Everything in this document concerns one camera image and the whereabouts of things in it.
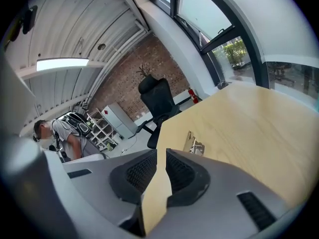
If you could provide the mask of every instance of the brick wall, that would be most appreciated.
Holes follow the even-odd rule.
[[[189,86],[170,53],[154,34],[150,34],[113,68],[95,93],[89,111],[95,108],[101,111],[106,105],[117,102],[133,121],[140,118],[142,113],[149,112],[138,91],[138,85],[144,77],[136,71],[142,65],[144,69],[150,69],[156,79],[168,80],[173,97]]]

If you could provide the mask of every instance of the red fire extinguisher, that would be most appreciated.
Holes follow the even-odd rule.
[[[190,94],[190,97],[192,98],[194,104],[198,103],[198,98],[194,93],[194,90],[192,90],[191,88],[188,89],[188,93]]]

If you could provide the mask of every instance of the window frame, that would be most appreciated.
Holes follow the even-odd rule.
[[[177,15],[178,0],[170,0],[170,9],[161,0],[150,1],[156,4],[167,15],[169,15],[174,20],[174,22],[184,31],[187,37],[192,41],[201,58],[203,59],[208,72],[216,86],[219,82],[225,81],[225,78],[222,73],[220,64],[218,63],[213,52],[210,51],[220,46],[221,44],[240,36],[246,46],[248,55],[250,57],[256,85],[269,89],[270,86],[266,62],[263,62],[261,59],[258,45],[248,25],[239,14],[236,14],[236,10],[232,7],[232,5],[228,5],[227,2],[224,0],[212,0],[212,2],[215,3],[217,7],[225,14],[232,25],[219,33],[208,43],[200,46],[198,40],[196,40],[198,35],[191,27],[186,27],[183,22],[185,20]]]

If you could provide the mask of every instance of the gray t-shirt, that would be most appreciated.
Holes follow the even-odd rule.
[[[70,145],[66,140],[70,134],[73,134],[80,142],[81,142],[81,151],[83,153],[83,149],[85,148],[87,139],[83,136],[79,136],[77,130],[71,127],[68,123],[61,120],[53,120],[51,123],[51,130],[57,132],[60,138],[60,144],[62,144],[63,150],[72,160],[75,159],[75,155],[73,153],[72,145]]]

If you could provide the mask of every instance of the wooden desk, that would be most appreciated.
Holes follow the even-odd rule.
[[[189,130],[205,145],[205,157],[240,167],[291,207],[317,181],[319,115],[287,95],[233,83],[163,123],[158,169],[142,203],[147,233],[166,213],[171,195],[165,150],[183,150]]]

